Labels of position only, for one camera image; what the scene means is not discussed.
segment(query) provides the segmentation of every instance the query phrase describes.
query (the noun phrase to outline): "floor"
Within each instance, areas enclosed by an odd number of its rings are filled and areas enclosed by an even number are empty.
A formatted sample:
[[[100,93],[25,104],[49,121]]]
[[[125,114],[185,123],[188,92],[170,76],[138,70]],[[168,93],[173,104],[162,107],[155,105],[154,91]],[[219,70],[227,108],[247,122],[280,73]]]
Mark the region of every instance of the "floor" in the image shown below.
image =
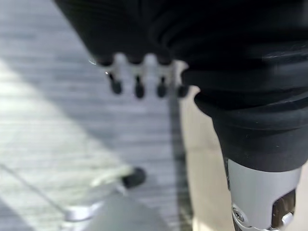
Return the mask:
[[[191,229],[177,99],[137,100],[104,71],[49,0],[0,1],[0,230],[56,231],[66,205],[106,171],[146,169],[131,196]]]

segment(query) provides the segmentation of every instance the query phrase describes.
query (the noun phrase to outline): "screw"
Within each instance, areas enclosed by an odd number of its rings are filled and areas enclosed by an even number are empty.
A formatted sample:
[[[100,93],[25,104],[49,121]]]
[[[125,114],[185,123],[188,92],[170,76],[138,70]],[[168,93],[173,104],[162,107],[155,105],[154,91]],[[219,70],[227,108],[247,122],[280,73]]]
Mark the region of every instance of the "screw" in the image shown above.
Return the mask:
[[[244,222],[244,217],[236,208],[233,208],[233,213],[239,221]]]

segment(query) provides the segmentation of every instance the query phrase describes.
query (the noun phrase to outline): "wooden floor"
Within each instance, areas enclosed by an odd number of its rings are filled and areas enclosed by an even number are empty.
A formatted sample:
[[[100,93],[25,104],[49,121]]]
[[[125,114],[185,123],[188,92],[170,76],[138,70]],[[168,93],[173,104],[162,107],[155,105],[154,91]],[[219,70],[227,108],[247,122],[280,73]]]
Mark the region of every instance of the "wooden floor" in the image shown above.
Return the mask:
[[[146,169],[131,195],[175,231],[191,209],[177,100],[115,96],[49,0],[0,0],[0,230],[56,231],[94,177]]]

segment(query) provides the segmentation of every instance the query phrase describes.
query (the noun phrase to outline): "black fabric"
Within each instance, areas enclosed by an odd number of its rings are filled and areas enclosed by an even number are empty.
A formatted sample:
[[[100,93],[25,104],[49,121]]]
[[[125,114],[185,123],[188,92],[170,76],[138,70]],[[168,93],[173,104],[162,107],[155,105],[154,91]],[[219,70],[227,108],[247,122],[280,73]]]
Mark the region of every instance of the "black fabric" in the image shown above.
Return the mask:
[[[95,57],[186,61],[225,158],[263,171],[307,161],[306,0],[56,1]]]
[[[132,63],[146,53],[155,53],[159,62],[170,63],[168,52],[151,43],[141,25],[120,0],[55,0],[65,17],[99,63],[110,63],[123,52]]]

